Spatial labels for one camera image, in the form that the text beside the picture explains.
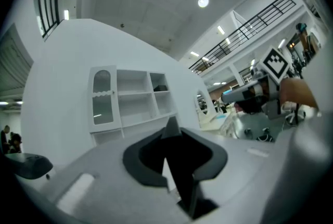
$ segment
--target shelf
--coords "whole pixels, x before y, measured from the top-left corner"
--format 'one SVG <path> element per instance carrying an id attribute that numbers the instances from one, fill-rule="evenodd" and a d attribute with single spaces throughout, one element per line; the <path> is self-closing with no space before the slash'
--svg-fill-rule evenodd
<path id="1" fill-rule="evenodd" d="M 140 92 L 140 93 L 136 93 L 136 92 L 132 92 L 132 93 L 118 93 L 118 100 L 124 100 L 124 99 L 132 99 L 132 100 L 136 100 L 139 98 L 144 98 L 145 96 L 150 95 L 151 92 Z"/>
<path id="2" fill-rule="evenodd" d="M 164 96 L 170 93 L 170 91 L 154 92 L 155 97 Z"/>
<path id="3" fill-rule="evenodd" d="M 154 94 L 160 115 L 170 114 L 175 111 L 170 92 Z"/>
<path id="4" fill-rule="evenodd" d="M 154 90 L 157 86 L 162 85 L 166 86 L 166 89 L 169 90 L 169 86 L 167 84 L 167 80 L 165 78 L 165 74 L 161 73 L 149 73 L 152 89 Z"/>
<path id="5" fill-rule="evenodd" d="M 123 127 L 153 119 L 157 112 L 152 93 L 121 96 L 119 113 Z"/>
<path id="6" fill-rule="evenodd" d="M 117 70 L 117 89 L 119 95 L 150 91 L 146 71 Z"/>
<path id="7" fill-rule="evenodd" d="M 121 129 L 92 133 L 96 145 L 123 138 Z"/>
<path id="8" fill-rule="evenodd" d="M 168 114 L 164 114 L 164 115 L 160 115 L 156 118 L 152 118 L 152 119 L 148 119 L 146 121 L 141 121 L 141 122 L 137 122 L 137 123 L 131 123 L 131 124 L 128 124 L 128 125 L 123 125 L 123 128 L 128 128 L 128 127 L 132 127 L 132 126 L 136 126 L 136 125 L 140 125 L 140 124 L 145 124 L 145 123 L 149 123 L 151 121 L 154 121 L 154 120 L 158 120 L 158 119 L 162 119 L 162 118 L 165 118 L 165 117 L 170 117 L 170 116 L 173 116 L 173 115 L 176 115 L 177 112 L 170 112 Z"/>

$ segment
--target black cutout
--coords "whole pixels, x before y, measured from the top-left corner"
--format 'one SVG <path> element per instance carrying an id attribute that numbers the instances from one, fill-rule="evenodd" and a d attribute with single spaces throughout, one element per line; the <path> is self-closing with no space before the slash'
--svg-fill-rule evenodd
<path id="1" fill-rule="evenodd" d="M 227 162 L 227 152 L 193 132 L 180 129 L 176 118 L 155 134 L 129 146 L 123 155 L 128 173 L 147 186 L 167 187 L 164 159 L 182 198 L 179 206 L 196 219 L 217 208 L 203 197 L 199 182 L 215 178 Z"/>

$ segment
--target gray surface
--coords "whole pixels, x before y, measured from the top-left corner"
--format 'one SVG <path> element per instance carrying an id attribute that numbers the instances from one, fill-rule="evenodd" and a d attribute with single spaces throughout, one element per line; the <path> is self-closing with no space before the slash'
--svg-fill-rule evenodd
<path id="1" fill-rule="evenodd" d="M 205 198 L 219 205 L 195 223 L 282 223 L 294 214 L 333 160 L 333 115 L 305 121 L 281 133 L 276 143 L 235 140 L 191 130 L 219 144 L 228 162 L 213 180 L 200 182 Z M 54 177 L 43 194 L 56 203 L 79 174 L 96 180 L 74 212 L 90 223 L 188 223 L 164 188 L 137 183 L 125 170 L 126 147 L 152 133 L 96 147 Z M 265 155 L 249 153 L 255 149 Z"/>
<path id="2" fill-rule="evenodd" d="M 42 194 L 57 203 L 71 183 L 85 172 L 96 180 L 74 212 L 73 216 L 79 220 L 95 224 L 188 222 L 167 188 L 140 185 L 122 164 L 124 150 L 152 133 L 110 141 L 90 150 L 56 175 Z"/>
<path id="3" fill-rule="evenodd" d="M 264 134 L 263 129 L 269 128 L 271 136 L 276 140 L 278 134 L 281 132 L 283 122 L 285 121 L 284 117 L 269 120 L 267 115 L 264 113 L 257 114 L 244 114 L 235 117 L 233 125 L 235 128 L 236 136 L 240 139 L 246 139 L 244 131 L 246 129 L 251 129 L 253 133 L 253 139 L 262 136 Z M 285 124 L 284 130 L 290 129 L 290 126 Z"/>
<path id="4" fill-rule="evenodd" d="M 270 156 L 249 184 L 223 206 L 195 223 L 286 221 L 300 208 L 331 166 L 332 119 L 333 115 L 314 117 L 302 123 L 297 130 L 280 134 Z"/>

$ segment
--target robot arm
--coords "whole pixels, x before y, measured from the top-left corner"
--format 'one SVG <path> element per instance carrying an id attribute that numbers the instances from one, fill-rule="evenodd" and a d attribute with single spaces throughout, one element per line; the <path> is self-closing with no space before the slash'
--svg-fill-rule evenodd
<path id="1" fill-rule="evenodd" d="M 283 55 L 270 47 L 251 70 L 252 82 L 222 94 L 222 101 L 236 102 L 246 113 L 264 111 L 269 119 L 274 119 L 281 114 L 279 84 L 288 69 L 289 64 Z"/>

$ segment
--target white panel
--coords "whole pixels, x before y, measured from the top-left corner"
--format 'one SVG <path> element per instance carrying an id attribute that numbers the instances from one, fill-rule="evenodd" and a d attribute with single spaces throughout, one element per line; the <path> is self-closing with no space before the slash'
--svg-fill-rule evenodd
<path id="1" fill-rule="evenodd" d="M 120 140 L 123 138 L 121 130 L 97 132 L 93 133 L 92 137 L 96 145 L 100 145 L 109 141 Z"/>
<path id="2" fill-rule="evenodd" d="M 141 132 L 149 131 L 149 130 L 151 130 L 152 131 L 151 134 L 153 134 L 153 132 L 156 131 L 157 129 L 164 128 L 167 125 L 168 120 L 169 120 L 169 117 L 164 117 L 164 118 L 159 118 L 159 119 L 147 122 L 147 123 L 142 123 L 139 125 L 124 128 L 123 129 L 124 137 L 125 138 L 132 137 L 137 134 L 140 134 Z"/>

